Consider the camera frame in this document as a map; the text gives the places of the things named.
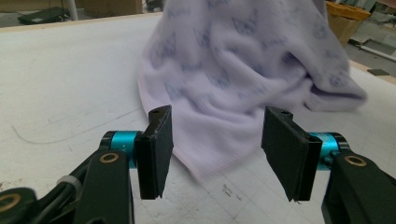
floor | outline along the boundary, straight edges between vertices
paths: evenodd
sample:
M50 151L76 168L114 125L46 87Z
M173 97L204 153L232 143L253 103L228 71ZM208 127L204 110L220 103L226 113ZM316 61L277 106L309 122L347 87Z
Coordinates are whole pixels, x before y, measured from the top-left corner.
M148 13L146 4L143 4L143 12ZM10 27L10 26L22 26L23 24L20 24L18 22L18 17L20 15L25 15L28 13L32 13L32 12L0 13L0 28ZM78 18L80 20L92 19L91 17L85 15L83 8L78 9ZM375 14L375 19L380 20L382 18L379 18L379 16ZM384 39L385 37L383 36L386 36L387 39L389 39L390 35L396 36L396 33L392 35L392 33L389 32L389 30L377 29L377 26L373 22L367 21L361 25L360 29L357 31L354 37L358 41L363 41L368 37ZM373 53L360 50L360 48L355 47L353 45L347 45L345 47L345 50L350 60L356 63L363 64L370 68L382 69L388 72L390 76L396 77L396 62L375 55Z

black cable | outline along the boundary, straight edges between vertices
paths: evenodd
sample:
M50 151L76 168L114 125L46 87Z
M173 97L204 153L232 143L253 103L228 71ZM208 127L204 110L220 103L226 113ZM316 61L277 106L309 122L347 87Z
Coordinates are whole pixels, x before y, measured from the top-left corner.
M61 5L62 5L62 14L64 14L64 0L61 0Z
M48 223L57 214L57 212L73 195L75 194L75 189L73 186L67 184L64 186L64 190L61 194L55 198L47 207L44 208L43 211L38 215L38 217L34 218L32 221L33 224L42 224Z

lavender blanket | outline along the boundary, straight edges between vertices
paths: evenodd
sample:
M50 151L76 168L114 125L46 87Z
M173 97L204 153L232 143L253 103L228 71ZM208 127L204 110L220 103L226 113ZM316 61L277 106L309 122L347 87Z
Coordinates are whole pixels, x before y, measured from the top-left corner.
M174 154L196 177L260 147L264 107L351 110L366 93L319 0L167 0L138 77L172 105Z

cardboard box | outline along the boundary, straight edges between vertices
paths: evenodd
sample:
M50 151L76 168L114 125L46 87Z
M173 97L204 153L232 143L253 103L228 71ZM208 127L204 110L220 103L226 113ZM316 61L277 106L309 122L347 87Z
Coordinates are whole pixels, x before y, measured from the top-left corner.
M344 17L328 14L329 26L344 47L361 25L361 21L351 20Z
M82 0L75 0L76 7L82 8ZM43 0L0 0L1 12L16 12L16 11L36 11L48 9L50 7L62 7L62 2L59 1L43 1ZM67 2L64 1L64 7L68 8Z
M84 0L85 14L94 18L142 13L141 0Z

screw hole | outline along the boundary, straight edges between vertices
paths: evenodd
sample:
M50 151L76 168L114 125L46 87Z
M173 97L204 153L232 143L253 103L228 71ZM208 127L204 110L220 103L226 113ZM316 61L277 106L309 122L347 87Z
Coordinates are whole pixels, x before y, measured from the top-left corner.
M111 152L101 156L99 161L101 163L111 163L113 161L116 161L118 158L119 158L119 154Z
M347 162L349 162L352 165L356 165L356 166L365 166L367 165L367 162L364 161L363 159L356 157L356 156L346 156L345 160Z

